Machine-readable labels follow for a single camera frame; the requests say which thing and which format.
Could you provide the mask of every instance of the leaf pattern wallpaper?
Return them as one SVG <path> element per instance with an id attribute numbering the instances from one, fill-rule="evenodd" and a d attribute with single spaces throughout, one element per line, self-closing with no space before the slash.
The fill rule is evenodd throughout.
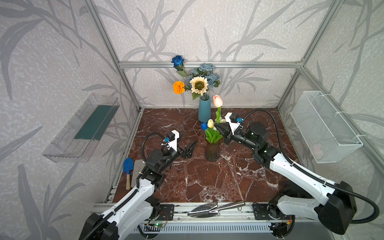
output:
<path id="1" fill-rule="evenodd" d="M 306 68 L 383 153 L 384 1 L 344 1 Z M 341 161 L 318 164 L 312 157 L 290 113 L 303 91 L 315 90 L 301 76 L 280 109 L 283 123 L 301 161 L 312 171 L 334 181 L 345 181 L 384 209 L 384 177 L 361 149 Z M 372 212 L 358 200 L 355 219 Z M 350 225 L 351 240 L 378 240 L 384 234 L 384 216 L 368 224 Z"/>
<path id="2" fill-rule="evenodd" d="M 299 61 L 331 1 L 95 0 L 120 61 Z M 216 69 L 226 106 L 277 105 L 294 69 Z M 140 104 L 196 107 L 175 69 L 125 69 Z"/>
<path id="3" fill-rule="evenodd" d="M 76 239 L 137 111 L 82 1 L 0 0 L 0 239 Z M 87 163 L 42 156 L 91 93 L 120 108 Z"/>

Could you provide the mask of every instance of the trowel handle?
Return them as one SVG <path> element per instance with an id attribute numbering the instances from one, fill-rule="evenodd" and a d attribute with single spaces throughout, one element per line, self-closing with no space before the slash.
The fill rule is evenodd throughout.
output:
<path id="1" fill-rule="evenodd" d="M 127 174 L 127 185 L 125 189 L 129 190 L 131 189 L 131 175 Z"/>
<path id="2" fill-rule="evenodd" d="M 225 209 L 235 209 L 237 207 L 242 207 L 242 206 L 245 206 L 245 202 L 244 201 L 240 201 L 240 202 L 232 202 L 230 204 L 227 204 L 227 205 L 224 205 L 224 206 L 221 206 L 221 207 L 218 207 L 218 208 L 215 208 L 211 211 L 209 211 L 210 213 L 212 214 L 218 214 L 219 211 L 221 210 L 225 210 Z"/>

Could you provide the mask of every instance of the glass vase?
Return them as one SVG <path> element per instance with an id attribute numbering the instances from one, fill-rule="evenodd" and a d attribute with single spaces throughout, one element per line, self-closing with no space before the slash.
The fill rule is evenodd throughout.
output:
<path id="1" fill-rule="evenodd" d="M 207 145 L 205 146 L 205 159 L 210 162 L 215 162 L 220 158 L 220 144 L 223 142 L 223 138 L 220 139 L 216 144 L 211 144 L 210 142 L 205 140 Z"/>
<path id="2" fill-rule="evenodd" d="M 199 121 L 208 122 L 211 119 L 211 99 L 202 100 L 199 102 Z"/>

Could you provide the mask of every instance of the red marble surface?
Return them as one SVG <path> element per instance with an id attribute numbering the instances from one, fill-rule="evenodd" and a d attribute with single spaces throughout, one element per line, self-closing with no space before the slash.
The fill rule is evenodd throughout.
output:
<path id="1" fill-rule="evenodd" d="M 223 108 L 222 116 L 227 112 L 238 113 L 240 117 L 252 109 Z M 268 109 L 275 116 L 282 141 L 288 156 L 298 161 L 295 150 L 281 123 L 276 109 Z M 250 115 L 244 128 L 253 122 L 261 122 L 269 130 L 268 142 L 279 149 L 277 134 L 271 117 L 264 112 L 255 112 Z M 133 160 L 141 159 L 141 143 L 150 132 L 159 132 L 162 135 L 176 129 L 185 131 L 185 137 L 180 141 L 181 146 L 198 141 L 191 159 L 177 158 L 172 168 L 166 173 L 167 177 L 154 197 L 161 202 L 234 202 L 245 200 L 249 202 L 267 202 L 276 195 L 279 184 L 287 180 L 282 175 L 262 167 L 251 156 L 248 149 L 237 142 L 230 145 L 221 144 L 220 159 L 209 162 L 204 159 L 206 145 L 205 133 L 198 121 L 198 109 L 145 109 L 137 130 L 129 157 Z M 146 142 L 146 154 L 153 149 L 161 147 L 162 139 L 154 136 Z M 126 176 L 122 178 L 116 191 L 114 202 L 119 201 L 128 191 L 125 189 Z"/>

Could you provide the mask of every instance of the metal trowel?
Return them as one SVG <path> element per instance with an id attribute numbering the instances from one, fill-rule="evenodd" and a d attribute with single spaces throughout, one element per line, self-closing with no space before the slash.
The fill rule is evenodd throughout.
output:
<path id="1" fill-rule="evenodd" d="M 219 207 L 217 202 L 209 202 L 207 204 L 198 206 L 194 210 L 188 213 L 190 217 L 198 217 L 198 218 L 206 218 L 206 217 L 214 217 L 216 215 L 220 215 L 219 211 L 225 209 L 235 209 L 238 207 L 245 206 L 244 201 L 240 202 L 232 202 L 230 204 Z"/>

